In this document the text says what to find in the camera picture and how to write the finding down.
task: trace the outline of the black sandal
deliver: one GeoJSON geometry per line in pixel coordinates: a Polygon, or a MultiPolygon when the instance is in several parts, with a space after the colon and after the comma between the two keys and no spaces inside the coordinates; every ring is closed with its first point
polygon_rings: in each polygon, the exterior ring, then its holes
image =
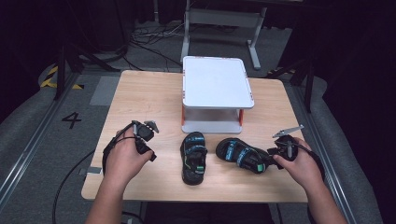
{"type": "Polygon", "coordinates": [[[183,162],[181,176],[184,183],[199,185],[204,181],[206,153],[205,138],[201,133],[190,133],[184,138],[180,147],[183,162]]]}
{"type": "Polygon", "coordinates": [[[226,138],[216,147],[216,155],[224,160],[235,162],[244,169],[260,174],[271,164],[270,156],[262,149],[252,147],[239,138],[226,138]]]}

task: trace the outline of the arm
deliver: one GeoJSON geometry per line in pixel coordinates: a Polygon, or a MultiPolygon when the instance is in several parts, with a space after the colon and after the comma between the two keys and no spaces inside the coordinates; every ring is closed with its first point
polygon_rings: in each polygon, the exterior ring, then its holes
{"type": "MultiPolygon", "coordinates": [[[[305,141],[299,138],[295,138],[295,140],[299,145],[311,150],[305,141]]],[[[317,164],[308,153],[299,149],[298,156],[294,161],[286,161],[277,155],[274,156],[274,160],[283,166],[291,177],[304,188],[309,210],[317,223],[347,223],[323,183],[317,164]]]]}
{"type": "MultiPolygon", "coordinates": [[[[120,139],[128,136],[134,136],[132,128],[120,136],[120,139]]],[[[107,158],[106,175],[85,223],[121,222],[123,192],[129,181],[151,158],[151,154],[152,151],[148,151],[140,155],[136,150],[134,138],[121,140],[114,146],[107,158]]]]}

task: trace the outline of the forearm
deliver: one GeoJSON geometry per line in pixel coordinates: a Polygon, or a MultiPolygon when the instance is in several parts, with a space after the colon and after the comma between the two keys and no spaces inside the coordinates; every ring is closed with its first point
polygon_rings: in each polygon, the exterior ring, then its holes
{"type": "Polygon", "coordinates": [[[120,223],[124,188],[103,181],[85,223],[120,223]]]}
{"type": "Polygon", "coordinates": [[[324,183],[306,189],[305,192],[308,197],[309,210],[318,224],[347,223],[324,183]]]}

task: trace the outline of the hand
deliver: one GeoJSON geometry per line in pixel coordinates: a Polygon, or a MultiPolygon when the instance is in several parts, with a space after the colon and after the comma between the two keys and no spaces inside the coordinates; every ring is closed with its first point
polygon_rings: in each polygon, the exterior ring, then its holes
{"type": "MultiPolygon", "coordinates": [[[[297,137],[294,137],[294,139],[297,144],[311,150],[311,147],[304,140],[297,137]]],[[[287,161],[279,155],[274,155],[274,160],[283,166],[305,190],[323,184],[320,170],[314,159],[303,149],[299,148],[298,150],[298,156],[294,161],[287,161]]]]}
{"type": "MultiPolygon", "coordinates": [[[[124,137],[134,137],[133,128],[128,129],[118,140],[124,137]]],[[[149,161],[152,153],[150,150],[140,155],[136,150],[134,138],[119,141],[108,154],[105,180],[110,179],[116,187],[125,188],[149,161]]]]}

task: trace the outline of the person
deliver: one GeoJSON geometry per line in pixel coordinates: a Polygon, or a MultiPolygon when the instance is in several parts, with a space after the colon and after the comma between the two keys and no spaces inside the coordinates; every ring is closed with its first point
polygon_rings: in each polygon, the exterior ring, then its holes
{"type": "MultiPolygon", "coordinates": [[[[134,136],[133,129],[127,130],[121,138],[134,136]]],[[[302,139],[296,138],[295,140],[299,145],[311,150],[310,146],[302,139]]],[[[148,151],[144,154],[139,154],[136,151],[134,139],[125,138],[119,141],[115,147],[111,150],[108,155],[106,162],[106,175],[99,187],[96,198],[93,202],[92,208],[87,216],[86,222],[89,223],[121,223],[121,211],[122,211],[122,195],[125,191],[128,183],[139,173],[142,167],[151,158],[152,151],[148,151]]],[[[340,210],[338,209],[335,201],[324,184],[320,170],[315,163],[315,161],[306,153],[304,150],[299,149],[298,156],[294,161],[286,161],[280,156],[275,155],[274,160],[283,166],[291,175],[291,177],[300,184],[306,193],[308,199],[308,207],[312,214],[313,219],[317,223],[347,223],[340,210]]],[[[197,204],[204,205],[209,209],[216,208],[218,204],[215,203],[190,203],[191,206],[184,206],[184,208],[194,209],[197,204]]],[[[237,214],[245,214],[244,209],[249,214],[258,214],[258,217],[254,218],[270,218],[268,207],[265,209],[260,209],[262,204],[247,203],[242,204],[232,204],[232,203],[220,203],[221,206],[229,206],[226,209],[220,208],[218,210],[222,211],[238,211],[233,212],[233,216],[237,214]],[[258,206],[251,210],[249,206],[258,206]]],[[[240,222],[240,223],[252,223],[251,221],[240,222]]]]}

